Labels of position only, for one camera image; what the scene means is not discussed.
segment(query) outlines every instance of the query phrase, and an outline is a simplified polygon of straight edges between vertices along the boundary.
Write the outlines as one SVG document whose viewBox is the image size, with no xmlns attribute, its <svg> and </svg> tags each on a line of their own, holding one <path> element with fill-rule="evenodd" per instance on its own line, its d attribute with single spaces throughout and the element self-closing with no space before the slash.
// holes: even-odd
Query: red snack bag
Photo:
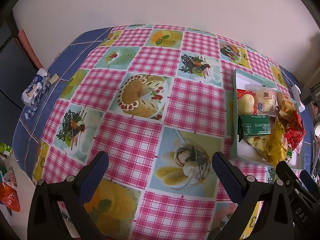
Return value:
<svg viewBox="0 0 320 240">
<path fill-rule="evenodd" d="M 254 98 L 254 105 L 253 105 L 253 114 L 257 114 L 257 99 L 256 99 L 256 92 L 244 90 L 244 89 L 237 89 L 237 99 L 239 100 L 244 95 L 249 94 L 252 95 Z"/>
<path fill-rule="evenodd" d="M 5 183 L 0 183 L 0 201 L 11 210 L 20 211 L 17 192 Z"/>
<path fill-rule="evenodd" d="M 295 110 L 294 114 L 292 115 L 292 118 L 288 122 L 285 131 L 285 136 L 288 140 L 288 143 L 291 144 L 291 149 L 294 150 L 306 134 L 303 121 L 297 110 Z"/>
</svg>

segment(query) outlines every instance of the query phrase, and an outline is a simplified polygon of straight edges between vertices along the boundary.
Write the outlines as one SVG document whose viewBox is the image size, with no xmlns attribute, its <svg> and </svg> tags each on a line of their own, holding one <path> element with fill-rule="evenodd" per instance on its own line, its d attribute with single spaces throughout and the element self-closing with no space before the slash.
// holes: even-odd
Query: printed ice cream picture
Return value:
<svg viewBox="0 0 320 240">
<path fill-rule="evenodd" d="M 139 49 L 139 47 L 111 47 L 95 67 L 127 69 Z"/>
<path fill-rule="evenodd" d="M 70 105 L 61 120 L 53 144 L 69 157 L 85 163 L 102 115 L 102 112 L 93 109 Z"/>
<path fill-rule="evenodd" d="M 164 128 L 150 187 L 179 195 L 214 197 L 217 176 L 211 167 L 221 138 Z"/>
<path fill-rule="evenodd" d="M 128 73 L 110 110 L 161 120 L 170 83 L 169 77 Z"/>
<path fill-rule="evenodd" d="M 247 52 L 244 48 L 219 40 L 219 49 L 221 59 L 250 69 Z"/>
<path fill-rule="evenodd" d="M 84 208 L 97 228 L 117 240 L 127 240 L 141 192 L 102 179 Z"/>
<path fill-rule="evenodd" d="M 183 32 L 170 30 L 153 30 L 146 46 L 168 47 L 179 49 Z"/>
<path fill-rule="evenodd" d="M 221 65 L 212 57 L 182 51 L 178 76 L 221 87 Z"/>
</svg>

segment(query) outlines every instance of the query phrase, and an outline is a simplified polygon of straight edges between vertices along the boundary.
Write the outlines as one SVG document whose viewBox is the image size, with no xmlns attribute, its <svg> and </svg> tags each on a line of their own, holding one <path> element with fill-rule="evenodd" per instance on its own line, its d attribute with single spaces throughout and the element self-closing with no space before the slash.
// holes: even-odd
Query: crumpled plastic bag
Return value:
<svg viewBox="0 0 320 240">
<path fill-rule="evenodd" d="M 286 138 L 291 145 L 291 149 L 295 150 L 306 134 L 303 121 L 297 110 L 294 112 L 292 119 L 288 122 L 286 131 Z"/>
<path fill-rule="evenodd" d="M 8 186 L 12 187 L 14 190 L 17 190 L 17 181 L 16 176 L 14 175 L 13 171 L 8 171 L 2 179 Z"/>
<path fill-rule="evenodd" d="M 0 201 L 15 212 L 20 211 L 17 192 L 5 183 L 0 184 Z"/>
</svg>

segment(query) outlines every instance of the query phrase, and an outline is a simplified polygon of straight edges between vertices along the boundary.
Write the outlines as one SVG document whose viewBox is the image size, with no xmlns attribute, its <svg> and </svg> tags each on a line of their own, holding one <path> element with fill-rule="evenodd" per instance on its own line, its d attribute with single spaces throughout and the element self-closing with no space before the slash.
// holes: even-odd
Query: yellow chip bag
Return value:
<svg viewBox="0 0 320 240">
<path fill-rule="evenodd" d="M 244 138 L 272 166 L 276 167 L 287 157 L 288 141 L 282 123 L 276 118 L 271 134 Z"/>
<path fill-rule="evenodd" d="M 280 161 L 284 161 L 287 157 L 288 140 L 285 137 L 285 130 L 282 123 L 276 118 L 275 125 L 270 135 L 268 147 L 268 162 L 276 167 Z"/>
</svg>

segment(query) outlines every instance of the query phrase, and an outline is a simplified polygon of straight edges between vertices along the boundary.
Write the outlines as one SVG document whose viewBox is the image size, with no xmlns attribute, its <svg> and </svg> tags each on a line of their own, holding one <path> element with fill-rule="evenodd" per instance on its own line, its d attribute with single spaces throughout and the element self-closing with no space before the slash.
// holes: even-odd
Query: tablecloth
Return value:
<svg viewBox="0 0 320 240">
<path fill-rule="evenodd" d="M 35 116 L 20 117 L 13 141 L 19 165 L 34 182 L 54 183 L 106 151 L 109 168 L 84 205 L 102 232 L 206 239 L 236 207 L 210 164 L 216 151 L 230 152 L 236 68 L 292 94 L 275 61 L 220 35 L 171 25 L 83 33 L 49 67 L 60 79 Z M 194 152 L 202 168 L 190 179 Z M 271 168 L 231 163 L 259 181 L 275 180 Z"/>
</svg>

